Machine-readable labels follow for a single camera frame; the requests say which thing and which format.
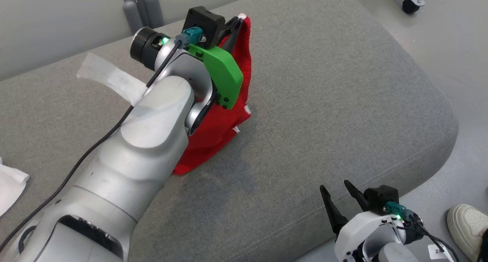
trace teal connector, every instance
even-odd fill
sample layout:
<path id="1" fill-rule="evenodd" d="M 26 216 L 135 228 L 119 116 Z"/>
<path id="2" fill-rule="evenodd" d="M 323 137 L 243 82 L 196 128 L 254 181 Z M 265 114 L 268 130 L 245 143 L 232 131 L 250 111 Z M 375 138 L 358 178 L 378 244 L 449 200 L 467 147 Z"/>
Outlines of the teal connector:
<path id="1" fill-rule="evenodd" d="M 409 220 L 411 217 L 413 217 L 413 211 L 405 208 L 404 206 L 402 206 L 398 203 L 392 202 L 392 201 L 389 201 L 385 205 L 385 210 L 387 211 L 387 213 L 391 213 L 391 214 L 396 215 L 398 220 L 399 219 Z"/>
<path id="2" fill-rule="evenodd" d="M 200 43 L 202 41 L 202 36 L 204 35 L 204 31 L 199 28 L 198 26 L 191 27 L 189 29 L 185 29 L 183 34 L 186 34 L 189 38 L 188 42 L 189 44 L 196 44 Z"/>

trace black cable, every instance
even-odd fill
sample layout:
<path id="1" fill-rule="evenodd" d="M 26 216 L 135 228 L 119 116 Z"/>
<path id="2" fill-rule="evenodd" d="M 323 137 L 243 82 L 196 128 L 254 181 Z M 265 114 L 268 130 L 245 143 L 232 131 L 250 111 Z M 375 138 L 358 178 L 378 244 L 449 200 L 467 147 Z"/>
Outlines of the black cable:
<path id="1" fill-rule="evenodd" d="M 21 238 L 19 239 L 19 245 L 18 245 L 19 253 L 22 253 L 24 251 L 24 241 L 27 238 L 27 236 L 31 233 L 31 231 L 35 230 L 35 228 L 37 228 L 37 226 L 31 226 L 28 229 L 26 229 L 26 231 L 24 231 L 24 233 L 22 234 Z"/>
<path id="2" fill-rule="evenodd" d="M 434 244 L 439 248 L 439 250 L 441 250 L 441 252 L 445 252 L 446 250 L 444 250 L 444 248 L 441 247 L 441 245 L 435 240 L 434 236 L 432 236 L 432 234 L 430 234 L 425 228 L 424 226 L 422 226 L 422 224 L 420 224 L 417 220 L 413 219 L 413 217 L 410 217 L 410 219 L 413 221 L 414 224 L 417 224 L 420 229 L 422 229 L 422 231 L 424 231 L 425 235 L 427 235 L 430 240 L 432 240 L 432 242 L 434 242 Z"/>
<path id="3" fill-rule="evenodd" d="M 437 238 L 435 236 L 433 236 L 432 234 L 430 234 L 424 226 L 422 226 L 422 224 L 420 224 L 417 220 L 413 219 L 413 218 L 410 218 L 411 220 L 413 220 L 413 222 L 415 224 L 417 224 L 420 229 L 422 229 L 422 231 L 424 231 L 424 235 L 428 236 L 430 238 L 430 240 L 432 240 L 432 242 L 434 242 L 434 244 L 439 248 L 439 250 L 441 250 L 441 252 L 445 252 L 446 250 L 444 250 L 444 248 L 441 247 L 441 245 L 439 245 L 439 242 L 441 242 L 448 250 L 450 250 L 452 253 L 453 253 L 453 256 L 454 258 L 456 259 L 457 262 L 459 262 L 459 257 L 457 256 L 457 253 L 454 251 L 453 248 L 451 248 L 451 246 L 449 246 L 446 242 L 444 242 L 442 239 L 440 238 Z"/>
<path id="4" fill-rule="evenodd" d="M 178 50 L 178 48 L 180 48 L 180 47 L 181 47 L 181 40 L 178 40 L 175 43 L 175 46 L 173 47 L 173 49 L 169 52 L 169 54 L 166 57 L 166 59 L 164 59 L 164 61 L 162 61 L 161 66 L 156 70 L 156 72 L 154 73 L 154 75 L 148 81 L 148 83 L 146 84 L 146 87 L 150 87 L 154 83 L 154 81 L 159 77 L 159 75 L 161 74 L 161 72 L 163 71 L 163 69 L 168 64 L 169 60 L 171 60 L 171 58 L 173 57 L 173 55 L 175 55 L 176 50 Z"/>
<path id="5" fill-rule="evenodd" d="M 68 173 L 68 175 L 66 176 L 66 178 L 63 180 L 63 182 L 61 183 L 61 186 L 58 187 L 58 189 L 56 189 L 56 191 L 51 195 L 49 196 L 49 198 L 47 198 L 46 201 L 44 201 L 40 206 L 38 206 L 28 217 L 26 217 L 26 219 L 24 219 L 8 236 L 7 238 L 3 241 L 3 243 L 0 245 L 0 252 L 7 246 L 7 243 L 15 236 L 15 234 L 17 234 L 24 225 L 26 225 L 31 219 L 32 217 L 34 217 L 38 212 L 40 212 L 40 210 L 42 210 L 42 208 L 44 208 L 47 204 L 49 204 L 53 199 L 54 197 L 56 197 L 56 195 L 58 195 L 61 190 L 64 188 L 64 186 L 66 186 L 66 184 L 68 183 L 68 180 L 73 176 L 73 174 L 75 173 L 76 169 L 81 165 L 81 163 L 83 162 L 83 160 L 85 160 L 85 158 L 94 150 L 96 149 L 100 144 L 102 144 L 106 139 L 108 139 L 108 137 L 110 137 L 110 135 L 112 135 L 113 133 L 115 133 L 115 131 L 120 127 L 120 125 L 122 125 L 122 123 L 125 121 L 125 119 L 127 118 L 127 116 L 129 116 L 129 113 L 132 111 L 132 109 L 134 109 L 134 107 L 130 106 L 127 111 L 125 112 L 125 114 L 122 116 L 122 118 L 115 124 L 115 126 L 105 135 L 103 136 L 100 140 L 98 140 L 98 142 L 96 142 L 93 146 L 91 146 L 83 155 L 82 157 L 78 160 L 78 162 L 76 162 L 75 166 L 71 169 L 71 171 Z"/>
<path id="6" fill-rule="evenodd" d="M 181 47 L 181 40 L 178 40 L 176 43 L 175 43 L 175 46 L 172 48 L 172 50 L 169 52 L 168 56 L 166 57 L 166 59 L 164 59 L 164 61 L 162 62 L 161 66 L 157 69 L 157 71 L 154 73 L 154 75 L 151 77 L 151 79 L 149 80 L 149 82 L 146 84 L 146 87 L 150 87 L 154 81 L 159 77 L 159 75 L 161 74 L 161 72 L 163 71 L 163 69 L 166 67 L 166 65 L 168 64 L 169 60 L 173 57 L 173 55 L 175 55 L 176 51 L 178 50 L 178 48 Z M 46 201 L 44 201 L 40 206 L 38 206 L 28 217 L 26 217 L 26 219 L 24 219 L 8 236 L 7 238 L 5 238 L 5 240 L 3 241 L 3 243 L 0 245 L 0 252 L 3 251 L 3 249 L 7 246 L 8 242 L 14 238 L 14 236 L 22 229 L 22 227 L 24 225 L 26 225 L 31 219 L 32 217 L 34 217 L 38 212 L 40 212 L 40 210 L 42 210 L 42 208 L 44 208 L 47 204 L 49 204 L 53 199 L 54 197 L 56 197 L 60 192 L 61 190 L 64 188 L 64 186 L 66 186 L 66 184 L 68 183 L 69 179 L 73 176 L 73 174 L 75 173 L 75 171 L 77 170 L 77 168 L 81 165 L 81 163 L 85 160 L 85 158 L 87 158 L 87 156 L 94 150 L 96 149 L 100 144 L 102 144 L 103 142 L 105 142 L 105 140 L 108 139 L 108 137 L 110 137 L 110 135 L 112 135 L 113 133 L 115 133 L 115 131 L 117 131 L 117 129 L 119 129 L 119 127 L 122 125 L 122 123 L 125 121 L 125 119 L 127 118 L 127 116 L 129 116 L 130 112 L 132 111 L 132 109 L 134 109 L 133 106 L 130 106 L 127 111 L 125 112 L 125 114 L 122 116 L 122 118 L 115 124 L 115 126 L 105 135 L 103 136 L 100 140 L 98 140 L 98 142 L 96 142 L 93 146 L 91 146 L 83 155 L 82 157 L 78 160 L 78 162 L 76 162 L 75 166 L 71 169 L 71 171 L 68 173 L 68 175 L 66 176 L 66 178 L 63 180 L 61 186 L 58 187 L 58 189 L 56 189 L 56 191 L 51 195 L 49 196 L 49 198 L 47 198 Z"/>
<path id="7" fill-rule="evenodd" d="M 453 248 L 451 248 L 451 246 L 449 246 L 446 242 L 444 242 L 442 239 L 439 239 L 435 236 L 432 236 L 434 237 L 434 239 L 436 239 L 437 241 L 441 242 L 448 250 L 450 250 L 452 253 L 453 253 L 453 256 L 454 256 L 454 259 L 459 262 L 459 257 L 457 256 L 456 252 L 454 251 Z"/>
<path id="8" fill-rule="evenodd" d="M 399 230 L 405 230 L 405 231 L 413 231 L 413 232 L 417 232 L 417 230 L 416 230 L 416 229 L 412 229 L 412 228 L 406 228 L 406 227 L 401 227 L 401 226 L 396 226 L 396 228 L 397 228 L 397 229 L 399 229 Z M 431 235 L 431 236 L 432 236 L 432 238 L 434 238 L 434 243 L 435 243 L 436 241 L 441 242 L 441 244 L 443 244 L 443 245 L 444 245 L 444 246 L 445 246 L 445 247 L 446 247 L 448 250 L 450 250 L 450 251 L 453 253 L 453 256 L 454 256 L 454 258 L 456 259 L 456 261 L 457 261 L 457 262 L 459 262 L 459 257 L 457 256 L 457 253 L 454 251 L 454 249 L 453 249 L 451 246 L 449 246 L 449 245 L 448 245 L 446 242 L 444 242 L 442 239 L 437 238 L 437 237 L 435 237 L 435 236 L 433 236 L 433 235 Z"/>

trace gray sofa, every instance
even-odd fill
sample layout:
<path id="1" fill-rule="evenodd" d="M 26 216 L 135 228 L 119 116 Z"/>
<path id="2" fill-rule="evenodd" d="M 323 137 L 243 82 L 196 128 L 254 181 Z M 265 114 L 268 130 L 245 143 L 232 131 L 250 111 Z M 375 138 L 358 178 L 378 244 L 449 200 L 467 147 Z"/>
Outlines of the gray sofa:
<path id="1" fill-rule="evenodd" d="M 241 0 L 215 12 L 251 17 L 253 115 L 214 158 L 157 195 L 134 233 L 132 261 L 294 260 L 333 236 L 321 184 L 352 217 L 360 208 L 344 179 L 405 194 L 449 157 L 458 125 L 445 95 L 355 0 Z M 130 42 L 92 52 L 148 80 Z M 128 106 L 75 77 L 86 55 L 0 82 L 0 156 L 31 175 L 0 219 L 2 239 Z"/>

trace red cloth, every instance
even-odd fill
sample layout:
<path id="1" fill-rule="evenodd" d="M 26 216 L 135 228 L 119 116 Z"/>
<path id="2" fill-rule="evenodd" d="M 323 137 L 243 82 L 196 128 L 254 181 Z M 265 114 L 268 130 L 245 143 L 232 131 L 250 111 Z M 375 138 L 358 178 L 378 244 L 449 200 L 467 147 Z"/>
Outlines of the red cloth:
<path id="1" fill-rule="evenodd" d="M 209 160 L 237 134 L 234 128 L 251 117 L 246 111 L 247 93 L 251 82 L 250 34 L 251 19 L 247 17 L 232 52 L 244 76 L 237 102 L 231 110 L 220 106 L 210 108 L 197 131 L 188 138 L 188 147 L 173 170 L 173 175 L 183 175 Z"/>

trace green plastic bracket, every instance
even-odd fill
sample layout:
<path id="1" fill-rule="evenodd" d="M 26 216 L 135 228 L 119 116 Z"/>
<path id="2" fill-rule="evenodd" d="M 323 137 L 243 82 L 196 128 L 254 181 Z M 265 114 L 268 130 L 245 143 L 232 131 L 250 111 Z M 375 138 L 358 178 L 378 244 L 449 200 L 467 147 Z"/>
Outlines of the green plastic bracket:
<path id="1" fill-rule="evenodd" d="M 215 104 L 232 109 L 239 97 L 243 79 L 232 55 L 217 46 L 206 50 L 197 45 L 189 45 L 188 53 L 202 60 L 209 71 L 218 93 Z"/>

